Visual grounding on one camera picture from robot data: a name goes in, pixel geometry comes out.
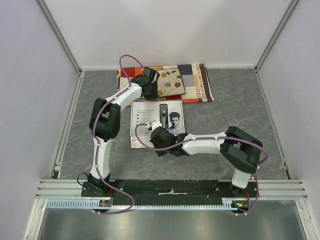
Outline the white hair clipper kit box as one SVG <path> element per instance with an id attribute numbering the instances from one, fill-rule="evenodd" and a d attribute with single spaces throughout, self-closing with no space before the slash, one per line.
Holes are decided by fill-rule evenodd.
<path id="1" fill-rule="evenodd" d="M 135 134 L 136 125 L 149 124 L 152 121 L 160 122 L 160 104 L 168 105 L 168 128 L 165 129 L 175 136 L 185 132 L 183 102 L 181 100 L 134 102 L 131 106 L 130 118 L 130 147 L 132 149 L 144 148 Z"/>

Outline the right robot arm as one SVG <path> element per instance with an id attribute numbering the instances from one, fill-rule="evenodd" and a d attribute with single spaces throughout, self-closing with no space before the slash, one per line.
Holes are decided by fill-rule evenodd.
<path id="1" fill-rule="evenodd" d="M 261 153 L 266 153 L 261 141 L 236 126 L 207 135 L 173 135 L 162 126 L 149 126 L 147 129 L 151 131 L 150 142 L 157 149 L 158 156 L 167 153 L 176 157 L 215 154 L 227 159 L 234 167 L 229 191 L 235 197 L 247 191 L 251 176 L 257 172 Z"/>

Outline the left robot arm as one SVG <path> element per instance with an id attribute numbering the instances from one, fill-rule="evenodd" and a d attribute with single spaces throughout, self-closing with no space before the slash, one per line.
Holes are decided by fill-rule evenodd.
<path id="1" fill-rule="evenodd" d="M 94 142 L 93 163 L 82 185 L 83 197 L 104 197 L 114 189 L 109 185 L 110 156 L 113 140 L 120 131 L 121 112 L 141 97 L 158 98 L 159 76 L 155 69 L 144 67 L 142 73 L 130 79 L 118 93 L 95 100 L 89 121 Z"/>

